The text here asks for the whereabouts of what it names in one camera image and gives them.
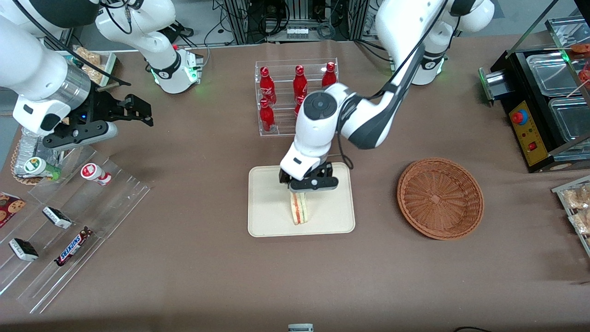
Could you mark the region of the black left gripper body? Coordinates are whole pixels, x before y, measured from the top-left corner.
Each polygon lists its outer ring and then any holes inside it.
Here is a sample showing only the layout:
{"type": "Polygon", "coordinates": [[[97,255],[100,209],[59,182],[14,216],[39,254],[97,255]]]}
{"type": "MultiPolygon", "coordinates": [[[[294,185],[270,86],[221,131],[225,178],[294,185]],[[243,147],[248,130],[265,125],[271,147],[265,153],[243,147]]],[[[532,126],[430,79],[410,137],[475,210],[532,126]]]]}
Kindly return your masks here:
{"type": "Polygon", "coordinates": [[[320,164],[318,168],[308,172],[303,179],[295,179],[284,170],[279,171],[279,183],[293,185],[333,185],[333,167],[331,162],[320,164]]]}

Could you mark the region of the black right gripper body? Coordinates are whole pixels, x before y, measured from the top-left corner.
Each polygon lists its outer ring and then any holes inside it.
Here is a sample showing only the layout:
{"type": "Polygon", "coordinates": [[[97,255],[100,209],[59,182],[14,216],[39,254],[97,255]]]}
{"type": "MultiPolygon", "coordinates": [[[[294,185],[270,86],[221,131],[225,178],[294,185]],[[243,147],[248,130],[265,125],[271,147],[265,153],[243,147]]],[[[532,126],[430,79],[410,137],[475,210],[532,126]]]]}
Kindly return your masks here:
{"type": "Polygon", "coordinates": [[[124,119],[124,109],[109,92],[92,90],[83,103],[69,113],[69,125],[94,125],[124,119]]]}

